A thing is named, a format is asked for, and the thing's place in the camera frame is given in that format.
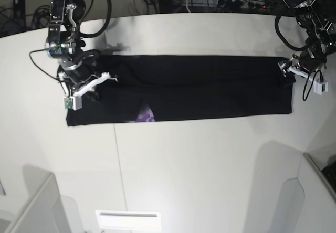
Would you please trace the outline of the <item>black T-shirt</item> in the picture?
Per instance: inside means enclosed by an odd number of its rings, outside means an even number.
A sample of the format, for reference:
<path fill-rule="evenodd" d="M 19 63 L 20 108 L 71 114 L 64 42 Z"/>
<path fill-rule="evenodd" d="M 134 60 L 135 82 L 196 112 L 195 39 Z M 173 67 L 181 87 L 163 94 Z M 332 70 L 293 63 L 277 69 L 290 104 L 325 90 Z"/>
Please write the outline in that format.
<path fill-rule="evenodd" d="M 100 102 L 82 99 L 68 126 L 134 122 L 141 109 L 156 122 L 290 114 L 292 87 L 282 87 L 280 57 L 102 56 L 117 76 L 97 86 Z"/>

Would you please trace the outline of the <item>black keyboard at right edge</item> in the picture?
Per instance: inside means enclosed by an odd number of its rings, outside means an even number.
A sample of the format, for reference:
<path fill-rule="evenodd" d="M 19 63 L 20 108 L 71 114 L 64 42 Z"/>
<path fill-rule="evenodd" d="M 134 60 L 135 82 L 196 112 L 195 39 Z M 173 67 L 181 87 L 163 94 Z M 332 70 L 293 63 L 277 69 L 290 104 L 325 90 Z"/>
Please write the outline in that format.
<path fill-rule="evenodd" d="M 335 164 L 326 166 L 322 170 L 323 175 L 327 179 L 328 183 L 331 185 L 333 190 L 336 189 L 336 166 Z"/>

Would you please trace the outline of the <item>white partition lower right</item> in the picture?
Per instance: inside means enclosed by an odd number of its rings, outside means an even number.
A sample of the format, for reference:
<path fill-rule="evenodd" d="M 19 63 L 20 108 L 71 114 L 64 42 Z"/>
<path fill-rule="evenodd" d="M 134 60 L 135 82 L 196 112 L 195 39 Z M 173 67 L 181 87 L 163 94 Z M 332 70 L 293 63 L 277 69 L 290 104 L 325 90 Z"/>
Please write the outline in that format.
<path fill-rule="evenodd" d="M 281 187 L 274 232 L 335 232 L 335 191 L 309 154 Z"/>

